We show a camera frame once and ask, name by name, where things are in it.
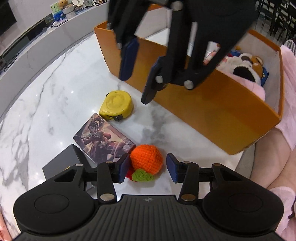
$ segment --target television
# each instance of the television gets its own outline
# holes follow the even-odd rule
[[[0,36],[14,23],[16,23],[16,19],[9,6],[8,0],[0,0]]]

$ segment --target marble surface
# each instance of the marble surface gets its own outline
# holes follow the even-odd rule
[[[107,20],[109,3],[87,9],[58,27],[48,29],[30,43],[9,69],[0,75],[0,121],[20,94],[53,61],[94,32]],[[146,38],[167,26],[166,9],[146,13],[136,35]]]
[[[160,34],[154,40],[162,38]],[[126,120],[110,123],[137,145],[156,145],[163,156],[173,153],[180,161],[196,162],[201,167],[216,162],[231,169],[237,166],[240,154],[226,154],[157,103],[143,105],[139,91],[109,72],[92,35],[48,66],[0,123],[0,205],[12,237],[19,233],[12,211],[15,200],[45,181],[42,167],[74,143],[72,137],[99,111],[105,95],[118,89],[130,93],[135,108]],[[126,179],[115,184],[118,198],[122,194],[178,196],[180,188],[165,166],[155,181],[135,183]],[[201,183],[199,198],[208,191],[208,183]]]

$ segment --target black box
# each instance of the black box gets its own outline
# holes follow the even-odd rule
[[[68,169],[75,164],[81,163],[86,166],[90,166],[89,163],[92,163],[91,159],[84,154],[79,147],[71,144],[55,158],[53,158],[48,164],[46,164],[42,170],[45,176],[45,179],[48,180],[60,172]],[[91,195],[96,190],[95,182],[86,183],[86,191]]]

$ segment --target green crocheted leaf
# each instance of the green crocheted leaf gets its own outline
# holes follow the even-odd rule
[[[132,174],[132,179],[136,182],[149,182],[152,181],[154,177],[152,174],[145,172],[143,169],[137,169]]]

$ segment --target ribbed black surface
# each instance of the ribbed black surface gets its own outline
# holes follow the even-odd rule
[[[175,196],[124,195],[119,203],[99,208],[78,230],[55,237],[22,233],[17,241],[280,241],[275,233],[234,237],[214,229],[194,206],[179,204]]]

